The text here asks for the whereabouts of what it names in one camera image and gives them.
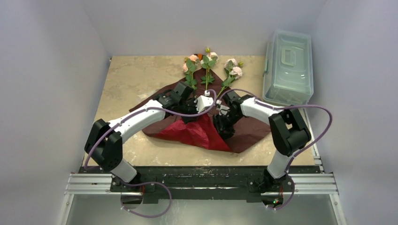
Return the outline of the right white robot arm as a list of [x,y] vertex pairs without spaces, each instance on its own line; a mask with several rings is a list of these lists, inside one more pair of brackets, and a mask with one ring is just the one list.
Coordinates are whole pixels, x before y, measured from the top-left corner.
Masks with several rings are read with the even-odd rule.
[[218,114],[213,125],[224,140],[235,134],[234,125],[243,117],[255,118],[270,127],[276,152],[264,170],[259,192],[274,191],[286,179],[295,154],[311,140],[310,131],[298,109],[275,109],[251,95],[239,96],[231,91],[216,101]]

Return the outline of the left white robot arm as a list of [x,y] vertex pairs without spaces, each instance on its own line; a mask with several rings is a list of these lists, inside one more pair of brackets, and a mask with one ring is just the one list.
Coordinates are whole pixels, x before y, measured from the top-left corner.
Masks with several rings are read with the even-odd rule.
[[172,112],[196,114],[194,89],[184,82],[178,82],[173,89],[155,94],[144,105],[127,115],[94,122],[84,150],[87,160],[93,159],[105,172],[111,172],[122,180],[122,186],[129,192],[140,185],[139,172],[123,158],[123,144],[142,129],[161,121]]

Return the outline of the pale pink flower stem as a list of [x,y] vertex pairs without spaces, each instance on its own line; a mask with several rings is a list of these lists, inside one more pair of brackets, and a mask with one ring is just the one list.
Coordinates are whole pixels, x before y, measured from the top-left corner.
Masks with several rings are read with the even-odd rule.
[[237,61],[235,58],[228,59],[224,63],[224,72],[226,74],[226,78],[221,83],[221,90],[218,92],[217,97],[219,98],[220,95],[232,85],[235,80],[238,80],[243,76],[243,62]]

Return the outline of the dark red wrapping paper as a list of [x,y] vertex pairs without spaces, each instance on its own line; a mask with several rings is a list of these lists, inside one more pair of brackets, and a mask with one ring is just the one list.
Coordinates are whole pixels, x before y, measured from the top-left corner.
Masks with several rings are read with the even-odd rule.
[[251,117],[243,117],[233,128],[234,135],[223,140],[213,125],[212,116],[218,111],[213,108],[207,115],[185,124],[181,117],[171,115],[142,130],[158,139],[176,141],[208,150],[241,153],[271,134],[269,125]]

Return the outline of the peach flower stem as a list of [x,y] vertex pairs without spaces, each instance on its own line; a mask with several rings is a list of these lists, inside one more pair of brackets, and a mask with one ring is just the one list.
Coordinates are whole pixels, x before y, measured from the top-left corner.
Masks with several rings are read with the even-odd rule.
[[196,84],[197,81],[194,78],[194,72],[197,70],[198,67],[199,57],[195,54],[192,54],[189,57],[184,59],[183,64],[183,72],[185,74],[185,83],[193,88],[194,90],[197,89]]

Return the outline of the white flower stem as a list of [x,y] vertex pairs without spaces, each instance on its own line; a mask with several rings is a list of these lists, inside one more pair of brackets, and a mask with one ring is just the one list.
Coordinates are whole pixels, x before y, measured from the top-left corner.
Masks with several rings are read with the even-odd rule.
[[210,84],[213,83],[215,77],[212,75],[211,69],[216,65],[219,60],[218,54],[213,52],[210,47],[205,48],[206,54],[202,56],[200,65],[205,69],[205,75],[201,78],[202,84],[205,84],[205,90],[208,90]]

